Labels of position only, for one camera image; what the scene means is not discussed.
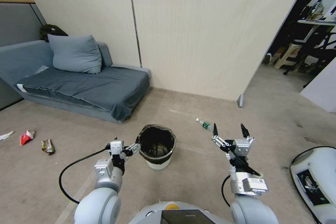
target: trash can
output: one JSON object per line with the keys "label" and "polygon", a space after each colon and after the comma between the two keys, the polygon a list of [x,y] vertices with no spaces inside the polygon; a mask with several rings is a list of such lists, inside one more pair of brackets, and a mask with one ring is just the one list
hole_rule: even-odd
{"label": "trash can", "polygon": [[156,125],[146,125],[136,138],[139,143],[140,155],[149,167],[161,170],[169,165],[176,146],[176,137],[171,129]]}

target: floor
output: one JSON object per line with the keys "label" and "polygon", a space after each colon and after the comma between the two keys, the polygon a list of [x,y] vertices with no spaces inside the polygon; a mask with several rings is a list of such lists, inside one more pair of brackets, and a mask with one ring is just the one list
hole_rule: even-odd
{"label": "floor", "polygon": [[[220,187],[229,162],[211,141],[211,132],[196,117],[216,123],[225,139],[241,138],[240,123],[255,137],[250,165],[262,172],[269,191],[261,197],[282,224],[314,221],[297,195],[287,167],[299,152],[320,144],[336,145],[336,115],[317,107],[299,92],[311,77],[262,65],[245,92],[244,107],[234,101],[161,89],[150,89],[131,118],[122,125],[21,101],[0,112],[0,134],[15,133],[0,142],[0,223],[73,223],[76,205],[62,195],[58,176],[69,163],[102,149],[115,137],[135,141],[146,124],[173,130],[177,148],[170,165],[161,171],[148,167],[139,155],[126,163],[119,193],[122,208],[117,223],[128,223],[146,205],[159,200],[195,204],[231,221]],[[27,129],[36,138],[24,146]],[[52,139],[54,155],[41,151],[42,140]],[[94,186],[93,165],[102,153],[70,168],[64,187],[76,199]],[[233,195],[229,185],[225,194]]]}

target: black trash bag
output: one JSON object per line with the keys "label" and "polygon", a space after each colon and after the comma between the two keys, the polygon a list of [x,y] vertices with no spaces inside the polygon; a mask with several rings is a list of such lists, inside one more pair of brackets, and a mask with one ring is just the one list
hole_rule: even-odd
{"label": "black trash bag", "polygon": [[48,34],[55,36],[68,36],[61,28],[56,25],[45,24],[40,29],[41,40],[49,42]]}
{"label": "black trash bag", "polygon": [[142,129],[135,142],[141,145],[140,155],[144,159],[160,165],[171,157],[176,146],[176,137],[165,126],[149,124]]}

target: snack wrapper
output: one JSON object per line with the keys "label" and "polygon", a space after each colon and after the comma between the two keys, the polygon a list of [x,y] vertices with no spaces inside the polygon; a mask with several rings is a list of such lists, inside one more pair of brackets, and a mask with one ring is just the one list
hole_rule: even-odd
{"label": "snack wrapper", "polygon": [[35,134],[35,131],[30,131],[30,130],[27,130],[25,133],[23,133],[20,137],[20,145],[24,145],[29,140],[34,139],[34,134]]}
{"label": "snack wrapper", "polygon": [[52,143],[51,139],[42,141],[41,142],[41,148],[44,152],[48,153],[49,155],[51,155],[55,152],[55,148],[53,146],[53,143]]}

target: gray partition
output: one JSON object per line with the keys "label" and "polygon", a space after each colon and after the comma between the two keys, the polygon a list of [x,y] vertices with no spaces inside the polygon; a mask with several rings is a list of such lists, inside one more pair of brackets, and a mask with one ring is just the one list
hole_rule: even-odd
{"label": "gray partition", "polygon": [[[0,46],[40,39],[40,28],[46,22],[36,4],[0,3]],[[0,109],[22,97],[0,79]]]}

